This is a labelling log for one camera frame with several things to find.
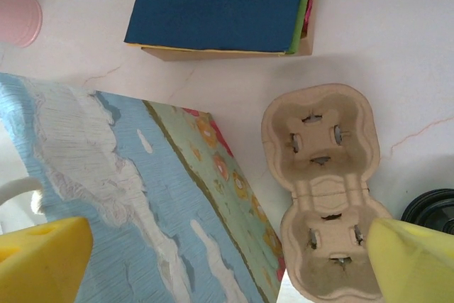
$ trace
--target painted canvas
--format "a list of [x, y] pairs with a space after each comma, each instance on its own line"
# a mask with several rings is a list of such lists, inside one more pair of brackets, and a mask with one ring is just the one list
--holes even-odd
[[282, 249], [211, 115], [0, 75], [48, 221], [85, 216], [77, 302], [276, 302]]

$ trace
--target white surface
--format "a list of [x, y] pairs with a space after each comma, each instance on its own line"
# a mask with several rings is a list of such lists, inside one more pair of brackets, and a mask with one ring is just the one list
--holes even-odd
[[349, 84], [375, 113], [371, 193], [399, 217], [416, 195], [454, 185], [454, 2], [319, 1], [312, 57], [162, 62], [122, 43], [134, 0], [39, 0], [41, 34], [26, 49], [1, 45], [0, 72], [210, 111], [275, 229], [290, 198], [267, 171], [263, 111], [294, 89]]

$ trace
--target black object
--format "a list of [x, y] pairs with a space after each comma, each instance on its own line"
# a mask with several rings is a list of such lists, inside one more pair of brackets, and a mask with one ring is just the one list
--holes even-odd
[[420, 195], [405, 209], [401, 220], [454, 235], [454, 189]]

